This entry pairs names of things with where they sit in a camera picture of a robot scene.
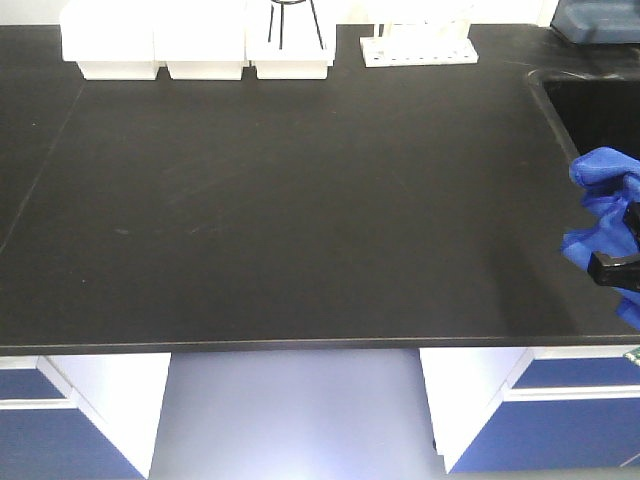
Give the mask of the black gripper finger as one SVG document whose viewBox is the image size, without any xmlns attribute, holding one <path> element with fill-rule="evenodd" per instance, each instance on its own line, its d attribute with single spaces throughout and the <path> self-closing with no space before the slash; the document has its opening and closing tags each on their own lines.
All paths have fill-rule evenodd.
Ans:
<svg viewBox="0 0 640 480">
<path fill-rule="evenodd" d="M 639 203 L 630 202 L 623 215 L 623 223 L 639 246 Z M 587 273 L 592 280 L 607 287 L 629 291 L 639 290 L 639 252 L 613 257 L 600 251 L 591 253 Z"/>
</svg>

